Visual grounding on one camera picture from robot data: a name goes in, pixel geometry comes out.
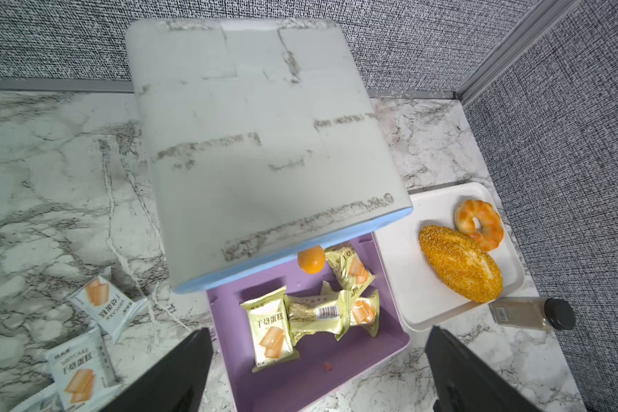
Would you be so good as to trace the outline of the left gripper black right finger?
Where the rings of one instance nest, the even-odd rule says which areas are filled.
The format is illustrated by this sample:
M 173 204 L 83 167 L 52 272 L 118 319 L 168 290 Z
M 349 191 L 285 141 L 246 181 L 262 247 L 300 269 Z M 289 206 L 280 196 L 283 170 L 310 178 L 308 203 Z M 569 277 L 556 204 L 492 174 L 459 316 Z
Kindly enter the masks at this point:
M 538 411 L 456 336 L 434 326 L 425 348 L 438 395 L 434 411 Z

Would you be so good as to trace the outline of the yellow cookie packet front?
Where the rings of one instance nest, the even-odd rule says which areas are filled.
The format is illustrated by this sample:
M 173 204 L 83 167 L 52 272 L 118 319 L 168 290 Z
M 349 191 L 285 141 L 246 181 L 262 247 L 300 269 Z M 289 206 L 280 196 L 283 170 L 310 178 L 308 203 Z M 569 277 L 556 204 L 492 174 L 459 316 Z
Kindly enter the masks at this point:
M 350 291 L 355 298 L 360 297 L 375 279 L 350 242 L 326 249 L 325 257 L 341 288 Z

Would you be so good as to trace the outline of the white cookie packet top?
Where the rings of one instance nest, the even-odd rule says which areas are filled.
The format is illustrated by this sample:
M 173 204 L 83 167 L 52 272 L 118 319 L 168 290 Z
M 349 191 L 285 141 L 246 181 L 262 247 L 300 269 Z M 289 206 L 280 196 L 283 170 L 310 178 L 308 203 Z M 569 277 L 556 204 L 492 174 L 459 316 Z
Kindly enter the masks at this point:
M 133 300 L 101 275 L 94 276 L 66 300 L 85 312 L 115 342 L 148 302 L 145 297 Z

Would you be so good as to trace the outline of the orange drawer knob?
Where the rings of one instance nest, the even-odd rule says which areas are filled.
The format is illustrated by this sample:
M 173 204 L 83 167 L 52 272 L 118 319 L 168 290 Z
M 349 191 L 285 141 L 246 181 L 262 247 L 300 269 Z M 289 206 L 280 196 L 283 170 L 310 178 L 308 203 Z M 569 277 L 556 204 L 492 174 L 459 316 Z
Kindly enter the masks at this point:
M 325 252 L 320 245 L 300 252 L 297 256 L 298 266 L 309 275 L 315 275 L 322 271 L 325 262 Z

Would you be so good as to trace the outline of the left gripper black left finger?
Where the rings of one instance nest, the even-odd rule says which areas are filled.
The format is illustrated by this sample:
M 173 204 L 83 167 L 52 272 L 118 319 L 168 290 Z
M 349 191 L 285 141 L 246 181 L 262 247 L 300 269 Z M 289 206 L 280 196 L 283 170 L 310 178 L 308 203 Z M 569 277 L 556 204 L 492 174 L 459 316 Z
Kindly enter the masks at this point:
M 197 411 L 213 354 L 209 329 L 196 330 L 102 409 Z

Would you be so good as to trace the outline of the white cookie packet orange picture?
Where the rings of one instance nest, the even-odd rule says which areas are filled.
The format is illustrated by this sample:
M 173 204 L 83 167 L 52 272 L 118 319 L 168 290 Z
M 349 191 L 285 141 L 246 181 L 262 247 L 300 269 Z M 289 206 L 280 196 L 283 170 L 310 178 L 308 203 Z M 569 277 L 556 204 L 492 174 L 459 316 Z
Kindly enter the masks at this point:
M 65 411 L 96 411 L 120 391 L 101 330 L 91 328 L 45 353 Z

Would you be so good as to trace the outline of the yellow cookie packet with barcode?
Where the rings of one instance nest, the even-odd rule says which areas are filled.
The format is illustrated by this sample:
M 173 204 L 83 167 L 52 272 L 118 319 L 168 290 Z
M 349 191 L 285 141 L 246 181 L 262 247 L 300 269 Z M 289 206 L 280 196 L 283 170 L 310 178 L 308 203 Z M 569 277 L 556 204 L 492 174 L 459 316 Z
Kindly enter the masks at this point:
M 247 313 L 254 350 L 253 373 L 267 367 L 300 358 L 290 336 L 285 304 L 285 286 L 266 295 L 245 301 L 240 306 Z

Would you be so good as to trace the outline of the purple drawer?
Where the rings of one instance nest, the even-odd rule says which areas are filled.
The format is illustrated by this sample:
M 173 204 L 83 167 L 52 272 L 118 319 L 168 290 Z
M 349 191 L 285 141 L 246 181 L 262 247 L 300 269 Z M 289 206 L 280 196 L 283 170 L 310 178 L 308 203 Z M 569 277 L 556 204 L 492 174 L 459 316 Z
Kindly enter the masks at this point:
M 364 266 L 375 278 L 370 291 L 380 297 L 377 336 L 361 327 L 341 340 L 320 332 L 299 341 L 300 357 L 254 373 L 254 343 L 241 303 L 286 287 L 290 295 L 319 293 L 322 282 L 336 283 L 330 269 L 317 275 L 290 261 L 208 290 L 216 335 L 238 411 L 300 411 L 336 391 L 351 379 L 381 364 L 410 343 L 403 330 L 387 280 L 383 259 L 372 233 L 351 241 Z

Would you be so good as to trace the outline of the white blue drawer cabinet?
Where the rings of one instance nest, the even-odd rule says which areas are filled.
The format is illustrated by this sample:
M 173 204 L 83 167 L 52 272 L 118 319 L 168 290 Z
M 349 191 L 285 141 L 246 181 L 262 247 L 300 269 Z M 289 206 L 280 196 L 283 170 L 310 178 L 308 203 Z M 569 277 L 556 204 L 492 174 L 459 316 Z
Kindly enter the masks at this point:
M 144 19 L 125 44 L 176 293 L 411 213 L 336 22 Z

